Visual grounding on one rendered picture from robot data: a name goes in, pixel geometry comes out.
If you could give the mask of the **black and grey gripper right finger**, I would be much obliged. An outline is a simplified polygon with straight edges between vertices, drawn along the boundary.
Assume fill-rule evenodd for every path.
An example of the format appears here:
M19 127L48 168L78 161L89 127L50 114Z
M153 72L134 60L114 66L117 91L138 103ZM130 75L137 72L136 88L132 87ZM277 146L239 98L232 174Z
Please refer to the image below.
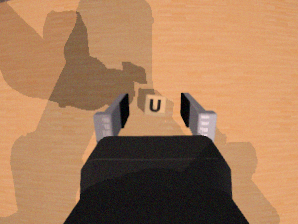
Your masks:
M205 110L190 93L181 93L180 115L192 135L202 135L215 139L217 114Z

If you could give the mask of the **cream block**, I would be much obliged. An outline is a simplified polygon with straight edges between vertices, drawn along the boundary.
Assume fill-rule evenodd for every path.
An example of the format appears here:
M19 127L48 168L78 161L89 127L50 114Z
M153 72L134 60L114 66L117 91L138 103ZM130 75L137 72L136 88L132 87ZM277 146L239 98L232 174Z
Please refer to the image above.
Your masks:
M166 96L146 94L144 115L164 117L166 99Z

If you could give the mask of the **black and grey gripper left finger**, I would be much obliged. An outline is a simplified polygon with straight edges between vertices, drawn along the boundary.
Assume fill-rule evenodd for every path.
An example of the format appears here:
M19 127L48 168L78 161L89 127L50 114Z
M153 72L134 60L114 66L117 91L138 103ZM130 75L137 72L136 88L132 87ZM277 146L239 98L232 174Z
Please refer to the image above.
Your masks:
M104 112L93 115L97 143L104 137L118 136L130 115L129 95L120 94Z

